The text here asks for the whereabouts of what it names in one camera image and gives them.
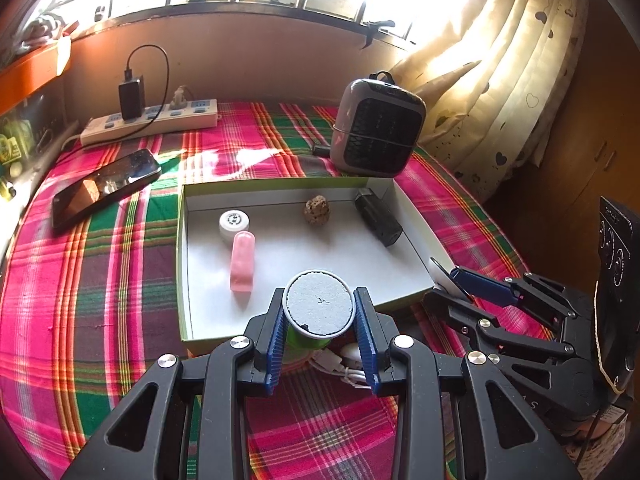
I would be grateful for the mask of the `white green spool holder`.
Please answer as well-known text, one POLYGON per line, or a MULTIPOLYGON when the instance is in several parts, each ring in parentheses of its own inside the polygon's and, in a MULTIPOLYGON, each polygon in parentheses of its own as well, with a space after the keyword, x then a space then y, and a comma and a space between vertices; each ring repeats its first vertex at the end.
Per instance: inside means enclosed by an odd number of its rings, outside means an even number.
POLYGON ((286 341, 294 348, 320 350, 354 322, 354 294, 335 274, 308 270, 285 287, 282 309, 288 320, 286 341))

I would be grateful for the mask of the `black rectangular device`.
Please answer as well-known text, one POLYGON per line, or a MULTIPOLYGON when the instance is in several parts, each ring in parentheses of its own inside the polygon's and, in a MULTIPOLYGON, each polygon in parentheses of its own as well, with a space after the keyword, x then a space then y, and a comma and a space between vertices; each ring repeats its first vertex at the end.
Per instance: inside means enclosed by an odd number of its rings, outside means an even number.
POLYGON ((397 242, 404 230, 386 203, 367 188, 362 188, 354 204, 368 229, 385 247, 397 242))

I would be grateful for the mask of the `pink plastic clip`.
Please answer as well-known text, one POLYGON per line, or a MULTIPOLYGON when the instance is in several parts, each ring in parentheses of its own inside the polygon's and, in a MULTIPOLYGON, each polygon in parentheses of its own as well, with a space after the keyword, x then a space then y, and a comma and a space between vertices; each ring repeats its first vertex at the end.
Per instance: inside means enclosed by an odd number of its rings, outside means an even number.
POLYGON ((236 233, 232 243, 230 288, 232 292, 251 292, 255 273, 255 237, 251 232, 236 233))

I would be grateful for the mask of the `white round bottle cap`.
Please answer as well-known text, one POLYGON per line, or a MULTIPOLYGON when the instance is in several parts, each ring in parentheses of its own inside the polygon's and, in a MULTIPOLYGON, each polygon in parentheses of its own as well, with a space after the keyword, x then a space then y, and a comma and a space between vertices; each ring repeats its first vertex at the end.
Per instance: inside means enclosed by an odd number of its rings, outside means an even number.
POLYGON ((250 217, 239 209, 225 210, 218 219, 221 239, 230 246, 236 234, 250 229, 250 217))

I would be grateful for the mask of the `white knob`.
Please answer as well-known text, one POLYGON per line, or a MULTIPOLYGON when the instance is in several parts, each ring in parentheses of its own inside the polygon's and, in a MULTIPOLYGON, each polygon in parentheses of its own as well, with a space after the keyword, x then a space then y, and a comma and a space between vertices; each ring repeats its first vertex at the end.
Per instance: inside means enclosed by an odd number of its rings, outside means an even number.
POLYGON ((343 364, 349 368, 362 368, 362 359, 358 344, 351 342, 340 349, 343 364))

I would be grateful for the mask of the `green white cardboard tray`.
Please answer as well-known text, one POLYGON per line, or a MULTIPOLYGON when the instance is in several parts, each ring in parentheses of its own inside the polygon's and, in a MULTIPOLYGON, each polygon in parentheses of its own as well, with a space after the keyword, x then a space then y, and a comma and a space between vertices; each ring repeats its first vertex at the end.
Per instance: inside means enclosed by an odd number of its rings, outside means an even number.
POLYGON ((307 270, 327 270, 350 288, 365 287, 374 306, 390 312, 421 300, 434 282, 434 257, 450 271, 454 262, 416 205, 392 179, 281 178, 185 184, 178 194, 176 274, 181 340, 194 356, 243 333, 267 311, 273 292, 307 270), (404 232, 385 247, 368 229, 354 199, 367 188, 380 198, 404 232), (323 195, 330 220, 311 226, 307 200, 323 195), (250 217, 256 238, 251 292, 230 288, 231 245, 218 219, 229 209, 250 217))

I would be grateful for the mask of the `plaid pink green cloth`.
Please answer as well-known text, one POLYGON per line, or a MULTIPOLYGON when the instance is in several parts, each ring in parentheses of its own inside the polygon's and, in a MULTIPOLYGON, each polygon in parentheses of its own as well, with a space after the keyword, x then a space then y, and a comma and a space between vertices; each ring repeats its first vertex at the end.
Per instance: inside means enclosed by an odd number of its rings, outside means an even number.
MULTIPOLYGON (((175 271, 178 191, 213 180, 324 177, 311 153, 331 107, 224 103, 217 127, 65 157, 32 200, 1 287, 1 408, 29 458, 60 478, 119 399, 159 356, 180 354, 175 271), (53 196, 139 148, 168 162, 160 180, 62 235, 53 196)), ((247 403, 257 479, 385 479, 396 403, 304 366, 247 403)))

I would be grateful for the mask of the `grey portable fan heater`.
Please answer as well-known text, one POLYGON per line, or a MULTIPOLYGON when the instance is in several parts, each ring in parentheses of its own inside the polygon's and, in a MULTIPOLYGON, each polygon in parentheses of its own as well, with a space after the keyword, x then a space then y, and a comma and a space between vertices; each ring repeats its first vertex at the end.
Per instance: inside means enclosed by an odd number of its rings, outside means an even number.
POLYGON ((347 85, 331 144, 316 143, 311 153, 329 159, 346 174, 396 177, 408 164, 426 115, 420 96, 399 87, 391 73, 380 70, 347 85))

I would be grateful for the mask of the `cream heart curtain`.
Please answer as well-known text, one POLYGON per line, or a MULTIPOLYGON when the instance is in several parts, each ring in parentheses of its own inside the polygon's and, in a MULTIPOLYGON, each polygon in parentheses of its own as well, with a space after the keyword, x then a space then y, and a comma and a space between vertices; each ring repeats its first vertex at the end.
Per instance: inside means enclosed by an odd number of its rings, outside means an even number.
POLYGON ((428 0, 427 34, 390 73, 420 96, 418 144, 479 201, 540 165, 572 81, 589 0, 428 0))

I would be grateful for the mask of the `black smartphone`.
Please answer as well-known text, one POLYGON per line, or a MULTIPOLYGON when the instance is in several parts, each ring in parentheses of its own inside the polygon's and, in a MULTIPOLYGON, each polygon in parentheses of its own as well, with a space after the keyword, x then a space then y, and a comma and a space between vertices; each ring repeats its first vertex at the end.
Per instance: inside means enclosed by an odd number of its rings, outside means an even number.
POLYGON ((144 148, 94 170, 53 197, 52 231, 61 233, 155 182, 162 167, 144 148))

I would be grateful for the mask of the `white power strip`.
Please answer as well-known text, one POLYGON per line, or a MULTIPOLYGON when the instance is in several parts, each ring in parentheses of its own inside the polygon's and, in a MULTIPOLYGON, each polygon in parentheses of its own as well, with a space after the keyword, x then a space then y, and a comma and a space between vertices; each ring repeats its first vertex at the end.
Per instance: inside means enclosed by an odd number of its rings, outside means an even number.
POLYGON ((214 128, 219 118, 216 99, 186 102, 175 110, 169 104, 147 107, 138 118, 123 120, 122 114, 93 118, 80 134, 80 144, 89 146, 101 142, 134 139, 139 136, 214 128))

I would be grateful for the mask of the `orange tray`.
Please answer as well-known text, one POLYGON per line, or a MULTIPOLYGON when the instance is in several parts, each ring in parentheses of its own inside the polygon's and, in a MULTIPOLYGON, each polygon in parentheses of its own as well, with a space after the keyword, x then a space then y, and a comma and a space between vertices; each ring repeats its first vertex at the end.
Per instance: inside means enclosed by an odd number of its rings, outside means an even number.
POLYGON ((6 114, 65 72, 72 56, 69 36, 26 54, 1 72, 0 114, 6 114))

